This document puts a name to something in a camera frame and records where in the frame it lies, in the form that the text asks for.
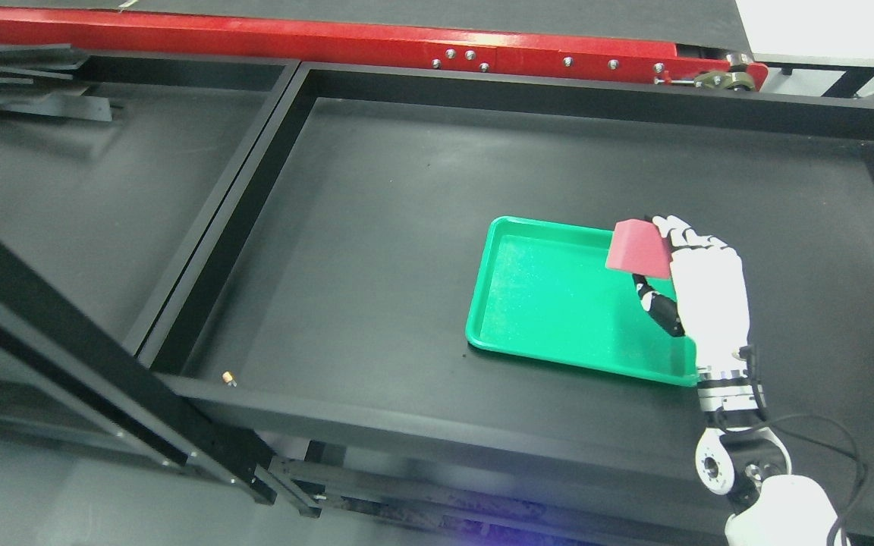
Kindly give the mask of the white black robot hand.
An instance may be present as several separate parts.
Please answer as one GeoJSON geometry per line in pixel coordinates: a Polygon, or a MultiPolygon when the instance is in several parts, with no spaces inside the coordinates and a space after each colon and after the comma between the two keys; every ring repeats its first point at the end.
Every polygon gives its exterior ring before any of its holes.
{"type": "Polygon", "coordinates": [[[695,366],[704,378],[746,375],[741,350],[749,345],[750,314],[741,256],[718,236],[698,233],[676,215],[653,215],[670,251],[675,300],[653,289],[641,275],[633,285],[640,304],[654,319],[674,310],[674,325],[695,346],[695,366]]]}

